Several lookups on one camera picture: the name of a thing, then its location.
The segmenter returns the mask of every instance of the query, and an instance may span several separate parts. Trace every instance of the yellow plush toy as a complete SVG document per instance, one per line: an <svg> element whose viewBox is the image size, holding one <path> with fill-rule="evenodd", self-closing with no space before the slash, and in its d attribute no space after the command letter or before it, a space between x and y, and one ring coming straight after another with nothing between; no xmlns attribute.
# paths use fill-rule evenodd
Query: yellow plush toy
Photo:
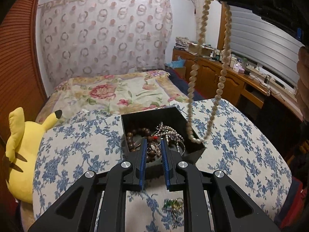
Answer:
<svg viewBox="0 0 309 232"><path fill-rule="evenodd" d="M44 133L61 117L62 111L50 114L43 124L25 122L24 110L19 107L9 114L11 136L3 157L7 171L7 187L21 201L32 203L32 183L37 153Z"/></svg>

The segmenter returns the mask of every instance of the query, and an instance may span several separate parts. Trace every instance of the window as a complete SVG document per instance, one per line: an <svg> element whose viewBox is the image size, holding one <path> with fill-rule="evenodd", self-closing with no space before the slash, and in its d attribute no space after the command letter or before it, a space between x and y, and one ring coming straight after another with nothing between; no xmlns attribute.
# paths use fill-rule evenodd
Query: window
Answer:
<svg viewBox="0 0 309 232"><path fill-rule="evenodd" d="M250 10L231 6L231 12L231 50L296 85L299 79L296 69L298 51L303 45Z"/></svg>

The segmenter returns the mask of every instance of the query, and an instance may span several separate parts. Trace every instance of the white jar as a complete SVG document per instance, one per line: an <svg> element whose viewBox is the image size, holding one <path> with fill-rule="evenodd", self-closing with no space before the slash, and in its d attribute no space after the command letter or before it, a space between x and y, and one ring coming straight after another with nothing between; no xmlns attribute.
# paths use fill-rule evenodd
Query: white jar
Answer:
<svg viewBox="0 0 309 232"><path fill-rule="evenodd" d="M234 67L234 64L237 62L237 58L236 57L232 57L231 58L231 64L230 64L230 67L233 68Z"/></svg>

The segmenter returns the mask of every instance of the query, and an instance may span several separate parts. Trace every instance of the tablecloth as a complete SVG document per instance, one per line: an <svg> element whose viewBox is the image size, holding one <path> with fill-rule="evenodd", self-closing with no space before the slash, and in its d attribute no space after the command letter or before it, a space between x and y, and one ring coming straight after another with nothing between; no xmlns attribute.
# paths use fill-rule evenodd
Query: tablecloth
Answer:
<svg viewBox="0 0 309 232"><path fill-rule="evenodd" d="M213 100L194 102L193 124L198 136L206 132ZM172 101L184 117L187 105ZM79 112L69 124L45 133L33 180L33 210L39 218L86 171L110 170L124 158L120 115L102 110ZM199 170L224 171L271 218L279 213L291 185L291 172L268 139L233 105L220 101ZM168 192L164 178L146 181L140 192L127 192L126 232L183 231L183 216L163 208L164 200L181 198Z"/></svg>

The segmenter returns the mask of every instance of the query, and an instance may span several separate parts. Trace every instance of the open jewelry box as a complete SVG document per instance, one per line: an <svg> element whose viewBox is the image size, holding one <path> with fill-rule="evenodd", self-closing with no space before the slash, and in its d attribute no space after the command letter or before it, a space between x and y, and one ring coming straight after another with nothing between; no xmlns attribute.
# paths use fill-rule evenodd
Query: open jewelry box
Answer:
<svg viewBox="0 0 309 232"><path fill-rule="evenodd" d="M123 150L125 156L130 152L129 145L127 142L127 134L137 133L136 130L142 128L147 128L150 130L151 134L154 134L157 131L157 127L160 127L162 122L164 126L169 126L173 128L179 135L183 137L183 144L185 146L185 152L182 155L184 161L195 164L200 158L202 153L205 150L203 143L197 144L189 140L186 133L186 119L178 111L176 107L167 107L161 109L154 109L130 114L121 115L121 121L123 126L123 131L125 134L125 144L123 145ZM146 179L151 179L163 175L163 169L161 167L162 159L158 158L155 161L146 163Z"/></svg>

